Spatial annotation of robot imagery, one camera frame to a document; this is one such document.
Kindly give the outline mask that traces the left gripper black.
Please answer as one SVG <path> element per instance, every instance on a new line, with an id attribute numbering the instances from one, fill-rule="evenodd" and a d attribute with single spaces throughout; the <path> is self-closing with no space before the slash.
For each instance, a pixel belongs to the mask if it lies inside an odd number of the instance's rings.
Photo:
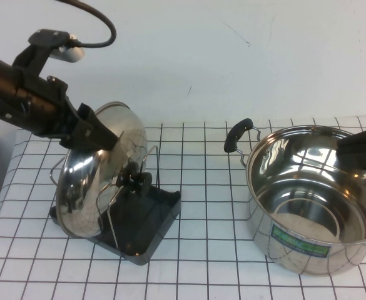
<path id="1" fill-rule="evenodd" d="M 118 136 L 97 118 L 90 106 L 81 103 L 76 112 L 67 90 L 68 85 L 56 77 L 43 79 L 22 74 L 16 90 L 16 126 L 39 137 L 58 138 L 66 148 L 74 140 L 75 149 L 112 150 Z"/>

